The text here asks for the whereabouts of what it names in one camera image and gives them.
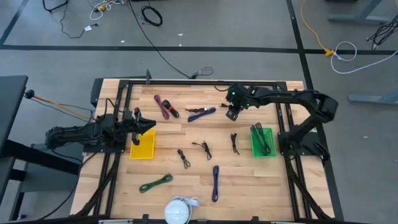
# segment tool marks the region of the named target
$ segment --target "green wire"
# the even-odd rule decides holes
[[[142,185],[141,187],[139,187],[139,191],[141,193],[144,193],[144,192],[146,192],[147,190],[153,188],[156,185],[164,184],[164,183],[170,182],[172,180],[173,180],[173,176],[171,174],[166,174],[160,180],[156,180],[155,182],[151,182],[151,183]]]

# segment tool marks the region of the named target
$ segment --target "green tray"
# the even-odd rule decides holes
[[[256,158],[273,158],[276,157],[276,148],[274,143],[274,135],[272,133],[272,128],[262,128],[264,135],[266,136],[266,141],[271,148],[271,153],[269,155],[265,155],[262,151],[257,138],[254,136],[253,132],[250,130],[250,140],[251,140],[251,150],[253,156]]]

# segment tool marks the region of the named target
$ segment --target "pink cable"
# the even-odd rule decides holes
[[[163,115],[164,119],[169,119],[170,118],[169,111],[167,111],[166,108],[163,107],[162,100],[160,99],[160,96],[159,95],[155,95],[154,99],[155,99],[156,103],[159,105],[160,110],[162,111],[162,115]]]

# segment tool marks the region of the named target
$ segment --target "wooden tabletop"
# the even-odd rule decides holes
[[[104,113],[105,99],[115,101],[118,79],[105,79],[98,100],[96,114]],[[303,89],[302,82],[287,82],[288,89]],[[180,113],[179,118],[170,115],[165,120],[154,101],[154,95],[169,100]],[[126,94],[123,94],[122,105]],[[250,220],[258,216],[260,220],[293,220],[290,194],[284,158],[254,158],[251,152],[249,127],[261,122],[263,127],[279,131],[275,104],[244,110],[236,121],[229,120],[227,108],[218,105],[225,103],[226,92],[218,92],[209,85],[133,85],[130,110],[139,107],[143,118],[157,121],[155,126],[154,158],[131,160],[129,158],[130,137],[126,150],[121,156],[118,178],[114,193],[112,218],[164,219],[164,208],[173,196],[198,197],[200,207],[193,209],[192,219],[206,220]],[[217,111],[188,123],[188,108],[215,106]],[[307,110],[300,105],[292,105],[295,123],[308,117]],[[231,133],[237,133],[236,147],[240,156],[233,152]],[[192,142],[206,141],[212,159],[206,159],[203,148]],[[184,169],[177,154],[181,149],[191,163]],[[78,212],[98,186],[103,154],[95,155],[82,168],[79,183],[73,200],[71,214]],[[303,171],[307,189],[324,212],[333,217],[328,186],[321,160],[315,156],[302,156]],[[217,202],[211,201],[213,191],[213,167],[220,167]],[[139,192],[142,184],[153,182],[171,173],[173,181],[158,185],[145,193]],[[303,217],[301,195],[297,199]],[[101,212],[104,213],[108,189],[104,191]]]

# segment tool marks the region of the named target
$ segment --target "blue cable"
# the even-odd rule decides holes
[[[218,200],[218,171],[219,171],[218,166],[213,167],[213,178],[214,178],[214,188],[213,188],[213,196],[211,197],[211,200],[213,202],[216,202]]]
[[[188,122],[192,122],[192,121],[200,118],[201,116],[208,115],[208,114],[211,114],[211,113],[214,113],[214,112],[216,112],[216,108],[212,107],[212,108],[210,108],[210,109],[208,109],[205,112],[202,112],[200,114],[190,115],[190,116],[188,116]]]

